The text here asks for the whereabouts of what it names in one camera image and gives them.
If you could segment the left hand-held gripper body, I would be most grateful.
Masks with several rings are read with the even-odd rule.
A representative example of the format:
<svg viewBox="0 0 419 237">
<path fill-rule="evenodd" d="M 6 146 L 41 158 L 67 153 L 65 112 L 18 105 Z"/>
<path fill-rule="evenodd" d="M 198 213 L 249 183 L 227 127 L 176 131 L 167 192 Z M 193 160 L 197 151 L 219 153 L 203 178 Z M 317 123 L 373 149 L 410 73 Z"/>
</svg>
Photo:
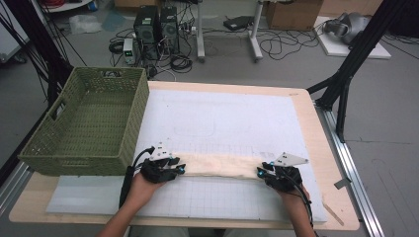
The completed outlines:
<svg viewBox="0 0 419 237">
<path fill-rule="evenodd" d="M 169 159 L 174 158 L 159 142 L 153 149 L 149 158 L 140 164 L 139 172 L 143 178 L 151 183 L 159 184 L 172 181 L 176 178 L 176 165 L 168 165 Z"/>
</svg>

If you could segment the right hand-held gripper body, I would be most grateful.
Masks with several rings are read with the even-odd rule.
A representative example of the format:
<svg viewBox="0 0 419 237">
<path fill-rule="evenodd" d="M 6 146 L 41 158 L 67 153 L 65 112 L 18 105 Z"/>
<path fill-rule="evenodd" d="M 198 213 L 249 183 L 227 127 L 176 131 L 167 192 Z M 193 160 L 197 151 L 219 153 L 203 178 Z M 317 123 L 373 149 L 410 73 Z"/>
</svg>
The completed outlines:
<svg viewBox="0 0 419 237">
<path fill-rule="evenodd" d="M 284 152 L 274 163 L 274 170 L 267 170 L 267 184 L 280 192 L 290 192 L 302 183 L 302 177 L 297 165 L 308 163 L 306 158 L 302 158 Z"/>
</svg>

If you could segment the cream egg print cloth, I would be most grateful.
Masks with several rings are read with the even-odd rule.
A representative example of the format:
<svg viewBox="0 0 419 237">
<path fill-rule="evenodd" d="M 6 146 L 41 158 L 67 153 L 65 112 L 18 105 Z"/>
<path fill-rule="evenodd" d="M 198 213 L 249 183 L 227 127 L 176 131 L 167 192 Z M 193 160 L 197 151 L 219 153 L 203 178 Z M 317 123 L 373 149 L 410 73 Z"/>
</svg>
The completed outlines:
<svg viewBox="0 0 419 237">
<path fill-rule="evenodd" d="M 263 160 L 254 156 L 225 154 L 176 153 L 185 164 L 185 175 L 190 177 L 224 177 L 257 179 L 257 168 Z"/>
</svg>

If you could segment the person's right hand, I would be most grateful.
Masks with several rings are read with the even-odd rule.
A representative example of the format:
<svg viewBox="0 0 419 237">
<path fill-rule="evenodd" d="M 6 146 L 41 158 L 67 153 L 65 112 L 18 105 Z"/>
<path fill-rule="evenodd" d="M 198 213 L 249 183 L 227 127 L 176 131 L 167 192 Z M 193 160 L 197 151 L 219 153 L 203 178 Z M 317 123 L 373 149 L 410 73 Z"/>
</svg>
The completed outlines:
<svg viewBox="0 0 419 237">
<path fill-rule="evenodd" d="M 304 205 L 302 194 L 299 190 L 292 190 L 290 192 L 278 192 L 283 204 L 286 207 L 293 207 L 297 205 Z"/>
</svg>

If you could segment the person's left hand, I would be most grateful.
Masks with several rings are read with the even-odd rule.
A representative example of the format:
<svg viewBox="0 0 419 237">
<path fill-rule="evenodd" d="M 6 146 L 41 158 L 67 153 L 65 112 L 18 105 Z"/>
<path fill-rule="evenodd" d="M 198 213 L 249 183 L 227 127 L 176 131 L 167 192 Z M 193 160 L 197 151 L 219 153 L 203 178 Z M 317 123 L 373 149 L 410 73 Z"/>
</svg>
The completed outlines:
<svg viewBox="0 0 419 237">
<path fill-rule="evenodd" d="M 140 209 L 151 200 L 154 193 L 162 186 L 163 183 L 151 183 L 138 173 L 133 177 L 126 204 L 132 208 Z"/>
</svg>

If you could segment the thin wooden strip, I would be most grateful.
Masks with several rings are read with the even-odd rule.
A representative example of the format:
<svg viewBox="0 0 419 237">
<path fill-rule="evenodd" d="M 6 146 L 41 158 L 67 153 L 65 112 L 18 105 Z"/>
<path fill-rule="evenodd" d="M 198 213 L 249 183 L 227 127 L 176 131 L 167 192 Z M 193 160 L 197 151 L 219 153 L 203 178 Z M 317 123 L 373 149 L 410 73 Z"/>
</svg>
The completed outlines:
<svg viewBox="0 0 419 237">
<path fill-rule="evenodd" d="M 345 226 L 344 220 L 333 210 L 331 206 L 329 206 L 326 202 L 323 202 L 322 204 L 326 211 L 333 217 L 334 221 L 336 221 L 340 226 Z"/>
</svg>

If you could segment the green woven basket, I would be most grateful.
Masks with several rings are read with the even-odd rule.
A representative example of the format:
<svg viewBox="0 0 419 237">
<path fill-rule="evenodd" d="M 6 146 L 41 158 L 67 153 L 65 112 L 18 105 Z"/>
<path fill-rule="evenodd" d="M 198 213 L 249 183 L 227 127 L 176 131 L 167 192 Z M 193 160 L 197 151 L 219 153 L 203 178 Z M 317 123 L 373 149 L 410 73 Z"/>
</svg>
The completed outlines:
<svg viewBox="0 0 419 237">
<path fill-rule="evenodd" d="M 76 67 L 18 158 L 47 176 L 121 176 L 148 96 L 142 68 Z"/>
</svg>

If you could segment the grey power supply box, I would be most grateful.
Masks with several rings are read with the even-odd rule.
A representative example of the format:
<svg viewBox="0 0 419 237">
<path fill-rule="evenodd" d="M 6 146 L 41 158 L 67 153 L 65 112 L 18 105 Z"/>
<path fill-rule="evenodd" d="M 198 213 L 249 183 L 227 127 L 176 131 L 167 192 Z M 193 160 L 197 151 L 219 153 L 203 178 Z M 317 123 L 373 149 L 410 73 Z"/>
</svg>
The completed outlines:
<svg viewBox="0 0 419 237">
<path fill-rule="evenodd" d="M 135 64 L 133 39 L 124 39 L 123 54 L 127 65 Z"/>
</svg>

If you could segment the black computer tower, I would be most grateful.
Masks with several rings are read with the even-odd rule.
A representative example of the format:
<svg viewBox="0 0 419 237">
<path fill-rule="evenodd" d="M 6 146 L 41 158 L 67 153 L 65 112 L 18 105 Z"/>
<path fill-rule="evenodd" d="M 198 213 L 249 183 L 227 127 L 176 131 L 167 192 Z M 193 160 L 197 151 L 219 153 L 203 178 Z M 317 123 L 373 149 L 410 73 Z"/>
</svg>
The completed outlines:
<svg viewBox="0 0 419 237">
<path fill-rule="evenodd" d="M 180 52 L 180 46 L 177 8 L 171 6 L 163 7 L 160 13 L 160 23 L 166 48 L 172 54 L 178 54 Z"/>
<path fill-rule="evenodd" d="M 141 5 L 133 24 L 140 53 L 143 58 L 158 58 L 157 43 L 161 40 L 158 8 L 155 5 Z"/>
</svg>

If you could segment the white floor board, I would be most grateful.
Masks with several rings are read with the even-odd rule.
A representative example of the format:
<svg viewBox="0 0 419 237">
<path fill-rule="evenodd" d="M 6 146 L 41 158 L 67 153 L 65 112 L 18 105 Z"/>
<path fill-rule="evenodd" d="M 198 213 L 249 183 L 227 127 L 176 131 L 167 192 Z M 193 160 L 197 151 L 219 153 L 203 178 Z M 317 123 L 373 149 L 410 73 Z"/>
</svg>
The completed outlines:
<svg viewBox="0 0 419 237">
<path fill-rule="evenodd" d="M 323 26 L 330 17 L 318 17 L 314 23 L 317 38 L 328 56 L 346 57 L 350 49 L 340 39 L 336 38 L 332 33 L 324 33 Z M 390 53 L 378 43 L 369 54 L 369 59 L 391 59 Z"/>
</svg>

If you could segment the black flat device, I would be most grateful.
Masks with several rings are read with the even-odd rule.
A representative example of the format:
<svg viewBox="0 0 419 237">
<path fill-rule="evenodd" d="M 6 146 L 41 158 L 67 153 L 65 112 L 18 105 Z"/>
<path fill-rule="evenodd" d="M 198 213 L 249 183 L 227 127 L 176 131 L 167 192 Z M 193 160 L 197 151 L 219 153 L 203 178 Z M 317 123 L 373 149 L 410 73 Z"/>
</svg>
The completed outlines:
<svg viewBox="0 0 419 237">
<path fill-rule="evenodd" d="M 251 16 L 240 16 L 232 19 L 228 19 L 223 22 L 223 25 L 231 31 L 238 31 L 245 29 L 253 24 L 253 18 Z"/>
</svg>

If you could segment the large cardboard box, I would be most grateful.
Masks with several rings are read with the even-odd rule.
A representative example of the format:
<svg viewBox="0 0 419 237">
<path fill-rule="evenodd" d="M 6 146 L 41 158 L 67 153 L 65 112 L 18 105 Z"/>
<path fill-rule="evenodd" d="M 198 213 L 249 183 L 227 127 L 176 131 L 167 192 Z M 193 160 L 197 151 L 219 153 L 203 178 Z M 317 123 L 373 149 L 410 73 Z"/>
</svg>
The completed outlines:
<svg viewBox="0 0 419 237">
<path fill-rule="evenodd" d="M 270 2 L 266 13 L 270 29 L 287 31 L 310 31 L 324 0 L 293 0 Z"/>
</svg>

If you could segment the grey helmet device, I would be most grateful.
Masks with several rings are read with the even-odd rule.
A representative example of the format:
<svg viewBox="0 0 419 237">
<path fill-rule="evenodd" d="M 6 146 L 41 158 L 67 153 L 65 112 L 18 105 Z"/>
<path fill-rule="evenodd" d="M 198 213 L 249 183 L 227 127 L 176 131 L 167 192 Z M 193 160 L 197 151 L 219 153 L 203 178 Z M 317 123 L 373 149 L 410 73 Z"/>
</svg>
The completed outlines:
<svg viewBox="0 0 419 237">
<path fill-rule="evenodd" d="M 332 33 L 345 44 L 351 44 L 368 25 L 370 19 L 357 12 L 343 13 L 324 25 L 325 33 Z"/>
</svg>

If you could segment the clear plastic bag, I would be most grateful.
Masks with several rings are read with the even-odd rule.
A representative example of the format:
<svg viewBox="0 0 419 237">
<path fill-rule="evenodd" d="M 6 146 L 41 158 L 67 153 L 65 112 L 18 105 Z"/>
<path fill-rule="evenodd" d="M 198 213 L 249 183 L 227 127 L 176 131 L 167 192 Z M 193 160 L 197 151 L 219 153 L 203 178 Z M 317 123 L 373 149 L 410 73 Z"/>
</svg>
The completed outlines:
<svg viewBox="0 0 419 237">
<path fill-rule="evenodd" d="M 95 16 L 76 15 L 69 18 L 69 26 L 73 35 L 93 34 L 102 30 L 102 25 Z"/>
</svg>

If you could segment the round white table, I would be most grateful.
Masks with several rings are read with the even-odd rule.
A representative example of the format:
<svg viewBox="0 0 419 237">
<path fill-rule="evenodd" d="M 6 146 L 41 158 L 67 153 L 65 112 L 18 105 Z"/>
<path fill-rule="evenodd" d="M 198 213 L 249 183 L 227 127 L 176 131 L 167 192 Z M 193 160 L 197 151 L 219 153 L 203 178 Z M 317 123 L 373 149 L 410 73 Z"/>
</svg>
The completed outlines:
<svg viewBox="0 0 419 237">
<path fill-rule="evenodd" d="M 77 8 L 80 8 L 80 7 L 83 7 L 83 6 L 87 6 L 89 3 L 94 2 L 94 1 L 95 0 L 81 0 L 80 2 L 77 2 L 77 3 L 70 3 L 69 1 L 65 1 L 60 6 L 41 5 L 41 7 L 44 10 L 47 10 L 51 13 L 57 13 L 57 12 L 69 11 L 69 10 L 77 9 Z"/>
</svg>

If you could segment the grey metal bracket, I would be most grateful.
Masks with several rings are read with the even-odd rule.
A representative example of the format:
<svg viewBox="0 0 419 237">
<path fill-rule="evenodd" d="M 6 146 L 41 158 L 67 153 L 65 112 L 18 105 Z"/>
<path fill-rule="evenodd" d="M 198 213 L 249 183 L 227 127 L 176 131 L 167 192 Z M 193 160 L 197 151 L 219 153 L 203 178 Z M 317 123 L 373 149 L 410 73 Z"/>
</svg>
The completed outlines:
<svg viewBox="0 0 419 237">
<path fill-rule="evenodd" d="M 351 183 L 352 183 L 352 181 L 351 181 L 349 178 L 343 178 L 342 180 L 340 180 L 340 181 L 336 182 L 336 183 L 334 184 L 334 187 L 335 187 L 337 190 L 340 190 L 340 189 L 342 189 L 342 188 L 344 188 L 344 187 L 349 186 Z"/>
</svg>

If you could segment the aluminium rail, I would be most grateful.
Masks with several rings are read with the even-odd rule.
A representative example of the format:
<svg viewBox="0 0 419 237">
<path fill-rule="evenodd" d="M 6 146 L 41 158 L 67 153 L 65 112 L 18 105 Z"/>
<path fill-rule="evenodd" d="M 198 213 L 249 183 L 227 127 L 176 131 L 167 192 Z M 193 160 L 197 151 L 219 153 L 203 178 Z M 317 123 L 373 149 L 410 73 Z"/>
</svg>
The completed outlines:
<svg viewBox="0 0 419 237">
<path fill-rule="evenodd" d="M 340 140 L 335 131 L 337 119 L 335 119 L 332 112 L 323 111 L 318 107 L 316 107 L 315 110 L 329 140 L 330 147 L 334 153 L 342 177 L 349 178 L 352 181 L 352 183 L 345 188 L 349 192 L 351 202 L 355 205 L 359 223 L 366 231 L 368 237 L 385 237 L 363 181 L 354 163 L 350 149 L 346 142 Z"/>
<path fill-rule="evenodd" d="M 30 167 L 23 162 L 19 162 L 6 181 L 0 186 L 0 217 L 4 215 L 31 175 Z"/>
</svg>

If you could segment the white desk frame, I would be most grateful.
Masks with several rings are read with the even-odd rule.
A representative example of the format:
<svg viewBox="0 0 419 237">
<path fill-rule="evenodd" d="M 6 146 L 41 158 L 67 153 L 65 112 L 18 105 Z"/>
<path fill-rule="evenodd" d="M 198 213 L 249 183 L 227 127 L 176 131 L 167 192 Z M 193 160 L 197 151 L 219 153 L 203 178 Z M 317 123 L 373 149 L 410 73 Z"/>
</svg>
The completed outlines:
<svg viewBox="0 0 419 237">
<path fill-rule="evenodd" d="M 202 13 L 202 4 L 204 0 L 197 0 L 197 32 L 196 32 L 196 42 L 197 42 L 197 56 L 199 62 L 204 62 L 206 60 L 206 51 L 204 43 L 204 32 L 203 32 L 203 13 Z M 256 1 L 256 9 L 254 15 L 254 21 L 252 29 L 248 32 L 248 38 L 254 52 L 254 61 L 258 62 L 263 58 L 260 45 L 257 41 L 257 33 L 259 28 L 260 19 L 262 16 L 264 1 Z"/>
</svg>

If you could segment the black metal stand frame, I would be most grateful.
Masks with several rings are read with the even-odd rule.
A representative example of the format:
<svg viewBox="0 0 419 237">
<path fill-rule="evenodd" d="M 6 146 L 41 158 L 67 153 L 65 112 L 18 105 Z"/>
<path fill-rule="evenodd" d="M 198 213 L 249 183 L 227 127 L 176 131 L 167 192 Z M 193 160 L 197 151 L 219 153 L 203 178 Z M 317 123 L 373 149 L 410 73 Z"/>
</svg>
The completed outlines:
<svg viewBox="0 0 419 237">
<path fill-rule="evenodd" d="M 342 143 L 345 143 L 344 128 L 350 84 L 386 30 L 412 1 L 382 0 L 339 69 L 331 77 L 307 89 L 309 94 L 324 89 L 322 96 L 315 101 L 315 105 L 323 111 L 331 112 L 334 103 L 339 101 L 335 133 Z"/>
<path fill-rule="evenodd" d="M 5 4 L 8 7 L 37 51 L 33 53 L 32 48 L 20 38 L 20 35 L 12 28 L 12 25 L 5 18 L 0 17 L 0 23 L 27 54 L 39 78 L 47 83 L 47 108 L 5 164 L 0 168 L 0 188 L 17 167 L 19 163 L 18 153 L 23 149 L 26 142 L 35 132 L 35 129 L 41 124 L 46 112 L 57 100 L 59 93 L 62 91 L 62 87 L 65 85 L 67 78 L 73 70 L 70 62 L 59 52 L 42 20 L 39 18 L 31 0 L 0 0 L 1 4 Z"/>
</svg>

